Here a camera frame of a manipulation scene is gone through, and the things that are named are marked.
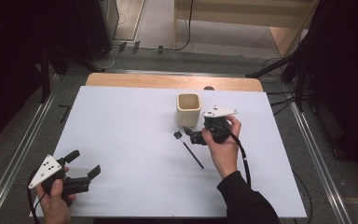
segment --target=person's left hand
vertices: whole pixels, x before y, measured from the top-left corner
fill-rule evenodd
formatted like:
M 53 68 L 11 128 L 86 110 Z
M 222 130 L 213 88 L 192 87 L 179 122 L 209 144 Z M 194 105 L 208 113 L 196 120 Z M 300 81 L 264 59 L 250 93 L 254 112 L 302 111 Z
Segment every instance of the person's left hand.
M 39 200 L 45 194 L 41 185 L 36 186 L 35 191 Z M 50 195 L 46 194 L 40 201 L 40 206 L 45 215 L 45 224 L 67 224 L 71 220 L 71 212 L 61 197 L 62 191 L 62 180 L 56 179 L 51 186 Z M 76 196 L 75 194 L 72 194 L 69 195 L 68 198 L 74 201 Z

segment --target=metal track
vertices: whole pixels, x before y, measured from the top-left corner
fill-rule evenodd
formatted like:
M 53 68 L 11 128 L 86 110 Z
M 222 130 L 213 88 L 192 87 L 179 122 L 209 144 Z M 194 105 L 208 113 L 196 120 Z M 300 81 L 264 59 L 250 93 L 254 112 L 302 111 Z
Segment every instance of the metal track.
M 291 88 L 285 86 L 287 91 L 291 91 Z M 327 198 L 331 204 L 334 214 L 336 215 L 337 222 L 342 224 L 350 224 L 351 218 L 345 208 L 345 204 L 341 198 L 341 195 L 338 192 L 338 188 L 334 183 L 332 176 L 327 168 L 327 165 L 324 162 L 324 158 L 316 144 L 315 139 L 313 138 L 313 134 L 310 130 L 310 126 L 307 123 L 307 120 L 303 113 L 301 113 L 296 104 L 291 104 L 293 113 L 295 114 L 296 121 L 298 123 L 298 127 L 300 128 L 304 140 L 307 144 L 307 148 L 310 152 L 310 156 L 315 164 L 316 171 L 318 172 L 319 177 L 321 178 L 322 185 L 324 186 L 324 190 L 326 192 Z
M 34 141 L 34 138 L 43 123 L 43 120 L 45 119 L 46 114 L 48 113 L 48 110 L 51 106 L 51 102 L 54 99 L 55 91 L 56 91 L 56 85 L 59 82 L 58 75 L 54 75 L 52 81 L 51 81 L 51 95 L 48 97 L 46 102 L 42 105 L 40 105 L 34 115 L 34 118 L 28 127 L 25 135 L 22 137 L 22 140 L 13 155 L 13 158 L 11 159 L 10 164 L 8 165 L 7 169 L 5 170 L 2 178 L 0 179 L 0 208 L 5 201 L 5 198 L 10 191 L 10 188 L 19 173 L 19 170 L 25 160 L 25 157 L 28 154 L 28 151 L 31 147 L 31 144 Z

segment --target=sleeve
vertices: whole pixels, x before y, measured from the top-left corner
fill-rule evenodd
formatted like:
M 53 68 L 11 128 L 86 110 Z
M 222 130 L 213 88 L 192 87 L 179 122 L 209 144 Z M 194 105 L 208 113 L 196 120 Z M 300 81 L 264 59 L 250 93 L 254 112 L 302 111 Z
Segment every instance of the sleeve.
M 269 202 L 253 191 L 236 171 L 217 186 L 227 205 L 227 223 L 281 223 Z

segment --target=pen holder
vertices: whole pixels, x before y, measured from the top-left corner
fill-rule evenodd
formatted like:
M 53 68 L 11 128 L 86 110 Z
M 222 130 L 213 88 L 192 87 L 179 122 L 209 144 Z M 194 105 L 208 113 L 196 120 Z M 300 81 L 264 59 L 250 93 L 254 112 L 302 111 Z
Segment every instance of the pen holder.
M 176 124 L 194 128 L 200 117 L 201 101 L 196 93 L 178 94 L 176 99 Z

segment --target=hand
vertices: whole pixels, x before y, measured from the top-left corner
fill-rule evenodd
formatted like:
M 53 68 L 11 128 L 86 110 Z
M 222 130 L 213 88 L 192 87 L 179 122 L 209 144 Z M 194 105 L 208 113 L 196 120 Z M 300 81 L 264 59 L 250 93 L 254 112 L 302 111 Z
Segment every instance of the hand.
M 231 132 L 239 137 L 241 123 L 233 116 L 226 116 L 226 119 L 232 124 Z M 238 145 L 231 136 L 224 143 L 217 144 L 213 140 L 211 132 L 204 128 L 202 129 L 202 137 L 211 151 L 213 164 L 222 178 L 238 170 Z
M 42 186 L 35 187 L 37 197 L 39 200 L 45 194 Z M 71 220 L 71 212 L 65 201 L 62 199 L 63 184 L 61 179 L 54 180 L 51 187 L 50 195 L 46 194 L 40 201 L 43 214 L 45 215 L 45 224 L 67 224 Z M 75 194 L 68 196 L 70 200 L 76 199 Z

